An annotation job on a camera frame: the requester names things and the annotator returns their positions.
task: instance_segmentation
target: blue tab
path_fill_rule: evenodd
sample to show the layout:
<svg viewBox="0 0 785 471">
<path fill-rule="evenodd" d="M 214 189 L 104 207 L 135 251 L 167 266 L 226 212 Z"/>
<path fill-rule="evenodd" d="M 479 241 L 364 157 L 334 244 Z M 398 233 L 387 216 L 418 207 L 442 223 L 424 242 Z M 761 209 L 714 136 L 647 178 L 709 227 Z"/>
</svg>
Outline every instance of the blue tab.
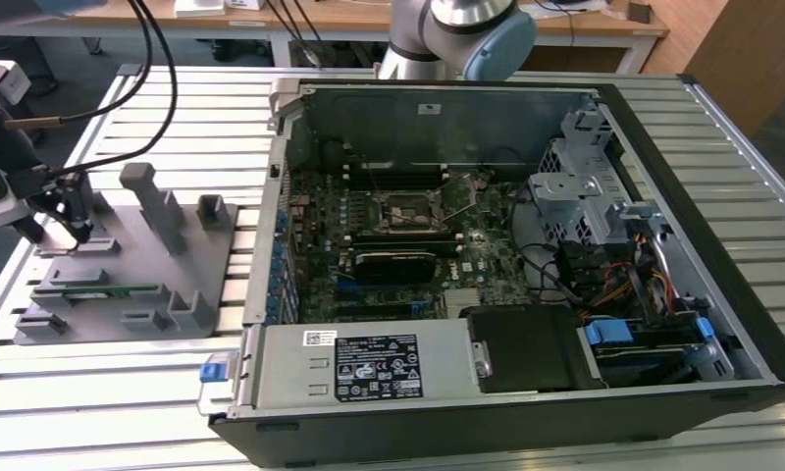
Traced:
<svg viewBox="0 0 785 471">
<path fill-rule="evenodd" d="M 695 325 L 698 326 L 698 330 L 702 331 L 702 335 L 705 336 L 706 340 L 710 340 L 714 337 L 717 337 L 717 331 L 713 328 L 710 319 L 707 319 L 706 317 L 699 317 L 695 321 Z"/>
<path fill-rule="evenodd" d="M 629 324 L 622 319 L 602 319 L 594 321 L 591 326 L 598 331 L 601 343 L 633 343 L 634 336 Z"/>
<path fill-rule="evenodd" d="M 586 336 L 589 336 L 589 343 L 591 345 L 603 343 L 603 337 L 601 337 L 601 330 L 597 328 L 594 324 L 586 327 Z"/>
<path fill-rule="evenodd" d="M 200 382 L 222 383 L 227 381 L 227 363 L 204 363 L 200 365 Z"/>
</svg>

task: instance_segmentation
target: green circuit board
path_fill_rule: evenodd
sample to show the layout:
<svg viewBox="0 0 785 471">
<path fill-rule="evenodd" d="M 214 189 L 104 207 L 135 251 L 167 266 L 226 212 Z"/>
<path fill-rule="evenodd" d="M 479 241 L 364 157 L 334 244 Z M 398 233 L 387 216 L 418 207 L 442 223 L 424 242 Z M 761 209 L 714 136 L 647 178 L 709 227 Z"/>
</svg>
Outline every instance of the green circuit board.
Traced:
<svg viewBox="0 0 785 471">
<path fill-rule="evenodd" d="M 524 267 L 504 228 L 507 192 L 518 184 L 482 184 L 483 180 L 478 173 L 455 172 L 432 191 L 355 191 L 332 176 L 306 173 L 295 179 L 302 323 L 447 318 L 455 311 L 447 297 L 460 293 L 475 297 L 476 305 L 531 301 Z M 384 235 L 402 233 L 454 237 L 398 241 L 391 249 Z M 351 244 L 359 236 L 380 236 L 379 242 Z M 454 253 L 438 257 L 431 282 L 359 285 L 355 254 L 371 249 L 402 251 L 411 244 L 414 250 L 427 247 Z"/>
</svg>

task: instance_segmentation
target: power cord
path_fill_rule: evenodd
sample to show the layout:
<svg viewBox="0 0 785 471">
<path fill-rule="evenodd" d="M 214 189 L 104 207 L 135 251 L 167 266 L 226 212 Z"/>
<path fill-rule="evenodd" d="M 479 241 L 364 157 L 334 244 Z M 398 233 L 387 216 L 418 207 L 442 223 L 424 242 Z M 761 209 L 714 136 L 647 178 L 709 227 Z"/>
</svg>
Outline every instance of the power cord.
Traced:
<svg viewBox="0 0 785 471">
<path fill-rule="evenodd" d="M 274 4 L 274 2 L 271 2 L 271 0 L 264 0 L 264 3 L 268 7 L 271 7 L 271 10 L 274 11 L 274 16 L 276 16 L 279 23 L 282 23 L 283 27 L 286 28 L 286 30 L 291 34 L 291 37 L 294 38 L 294 40 L 300 43 L 300 47 L 303 48 L 303 53 L 306 54 L 306 58 L 310 60 L 312 65 L 315 65 L 315 67 L 322 69 L 323 62 L 322 62 L 320 55 L 315 52 L 315 50 L 311 48 L 310 44 L 306 42 L 306 38 L 303 37 L 303 33 L 300 32 L 300 28 L 298 27 L 298 22 L 294 19 L 294 15 L 291 13 L 291 10 L 288 9 L 288 5 L 286 5 L 286 0 L 279 0 L 279 5 L 283 7 L 283 10 L 286 11 L 286 15 L 288 17 L 288 20 L 291 21 L 291 24 L 294 25 L 294 28 L 291 28 L 291 26 L 288 26 L 288 22 L 283 18 L 283 15 L 279 13 L 279 10 L 276 9 L 276 5 Z M 298 0 L 295 0 L 295 3 L 298 5 L 300 13 L 303 14 L 303 18 L 306 19 L 306 22 L 310 24 L 310 27 L 312 28 L 312 31 L 315 32 L 315 36 L 318 37 L 318 41 L 322 43 L 323 40 L 322 40 L 320 33 L 319 33 L 318 28 L 315 27 L 315 24 L 312 23 L 308 15 L 306 13 L 306 9 L 303 8 L 303 5 L 300 5 L 300 2 Z"/>
<path fill-rule="evenodd" d="M 577 45 L 577 28 L 574 27 L 574 13 L 586 13 L 589 11 L 587 8 L 565 8 L 559 3 L 552 2 L 556 8 L 550 8 L 544 4 L 536 0 L 538 5 L 550 12 L 562 12 L 567 15 L 567 21 L 571 25 L 571 45 L 567 48 L 567 59 L 565 61 L 565 72 L 570 72 L 571 69 L 571 61 L 573 61 L 573 53 L 574 53 L 574 46 Z"/>
<path fill-rule="evenodd" d="M 151 138 L 148 143 L 139 150 L 135 150 L 134 152 L 128 152 L 127 154 L 119 155 L 116 157 L 108 157 L 107 159 L 98 160 L 96 162 L 90 162 L 87 164 L 75 165 L 72 167 L 67 167 L 60 170 L 54 170 L 50 173 L 51 178 L 63 177 L 63 176 L 70 175 L 75 172 L 84 172 L 91 169 L 95 169 L 103 165 L 115 164 L 118 162 L 130 160 L 135 157 L 139 157 L 140 155 L 147 154 L 155 148 L 155 145 L 158 145 L 158 142 L 160 141 L 160 139 L 166 135 L 167 130 L 170 129 L 170 126 L 172 125 L 172 121 L 175 120 L 175 113 L 179 108 L 179 72 L 178 72 L 178 66 L 175 64 L 175 57 L 172 55 L 172 48 L 170 47 L 170 42 L 167 41 L 167 37 L 163 34 L 163 29 L 160 28 L 160 25 L 158 24 L 158 19 L 155 18 L 155 15 L 152 14 L 148 6 L 146 5 L 146 0 L 128 0 L 128 1 L 130 2 L 132 1 L 134 3 L 136 3 L 136 5 L 139 5 L 139 8 L 143 10 L 143 13 L 146 14 L 146 20 L 148 21 L 148 23 L 152 27 L 152 30 L 155 31 L 155 34 L 158 35 L 158 39 L 160 41 L 160 47 L 163 48 L 163 53 L 164 53 L 164 56 L 167 57 L 167 62 L 170 63 L 170 77 L 171 77 L 171 81 L 172 81 L 172 97 L 171 97 L 171 103 L 170 103 L 170 112 L 167 113 L 167 118 L 164 119 L 160 129 L 155 133 L 155 136 Z"/>
<path fill-rule="evenodd" d="M 140 22 L 140 26 L 143 28 L 143 37 L 146 40 L 146 62 L 143 63 L 140 76 L 138 77 L 138 80 L 134 83 L 134 86 L 131 87 L 128 92 L 124 95 L 122 95 L 122 97 L 116 101 L 110 103 L 106 107 L 100 108 L 99 110 L 79 113 L 78 115 L 72 116 L 52 116 L 46 118 L 30 118 L 26 120 L 10 120 L 6 122 L 7 128 L 12 130 L 26 130 L 34 128 L 56 128 L 70 123 L 88 121 L 94 119 L 96 116 L 102 116 L 120 108 L 139 93 L 140 89 L 143 88 L 143 85 L 146 84 L 146 80 L 148 79 L 148 75 L 152 72 L 152 65 L 155 62 L 155 45 L 152 41 L 152 34 L 146 21 L 146 16 L 140 9 L 140 0 L 127 1 L 131 5 L 131 9 L 134 10 L 136 19 Z"/>
</svg>

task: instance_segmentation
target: aluminum table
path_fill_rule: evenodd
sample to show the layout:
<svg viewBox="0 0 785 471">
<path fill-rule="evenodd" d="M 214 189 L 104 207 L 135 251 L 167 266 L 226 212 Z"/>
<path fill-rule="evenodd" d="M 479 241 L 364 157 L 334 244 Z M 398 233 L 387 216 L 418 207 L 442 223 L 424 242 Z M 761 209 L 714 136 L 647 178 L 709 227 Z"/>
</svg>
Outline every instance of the aluminum table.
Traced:
<svg viewBox="0 0 785 471">
<path fill-rule="evenodd" d="M 270 148 L 268 90 L 279 77 L 367 78 L 370 71 L 179 68 L 180 110 L 142 157 L 156 183 L 191 203 L 203 192 L 243 205 L 216 337 L 20 346 L 19 309 L 48 262 L 23 241 L 0 277 L 0 470 L 254 470 L 199 415 L 199 366 L 240 345 L 260 185 Z M 522 74 L 514 79 L 619 85 L 714 230 L 785 333 L 785 183 L 698 85 L 675 77 Z M 131 87 L 119 76 L 104 103 Z M 170 77 L 156 68 L 124 108 L 96 118 L 71 164 L 138 148 L 166 116 Z M 122 164 L 92 173 L 112 204 L 134 202 Z M 645 184 L 638 183 L 651 197 Z M 531 424 L 532 427 L 546 424 Z M 726 416 L 669 441 L 454 456 L 320 469 L 785 470 L 785 403 Z"/>
</svg>

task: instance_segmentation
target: white label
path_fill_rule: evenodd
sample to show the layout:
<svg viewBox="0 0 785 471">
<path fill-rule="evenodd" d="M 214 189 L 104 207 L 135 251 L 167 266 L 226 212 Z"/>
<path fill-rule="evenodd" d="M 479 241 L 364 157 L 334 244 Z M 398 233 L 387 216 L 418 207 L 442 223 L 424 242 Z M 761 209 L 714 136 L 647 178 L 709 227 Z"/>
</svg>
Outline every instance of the white label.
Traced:
<svg viewBox="0 0 785 471">
<path fill-rule="evenodd" d="M 422 387 L 422 381 L 419 380 L 406 380 L 402 382 L 396 382 L 392 384 L 392 387 L 395 388 L 398 386 L 398 390 L 408 390 L 411 388 L 420 388 Z"/>
<path fill-rule="evenodd" d="M 419 114 L 420 115 L 442 115 L 443 114 L 443 105 L 439 103 L 422 103 L 419 104 Z"/>
<path fill-rule="evenodd" d="M 332 346 L 338 339 L 338 331 L 306 331 L 303 346 Z"/>
<path fill-rule="evenodd" d="M 231 26 L 266 27 L 264 22 L 231 22 Z"/>
</svg>

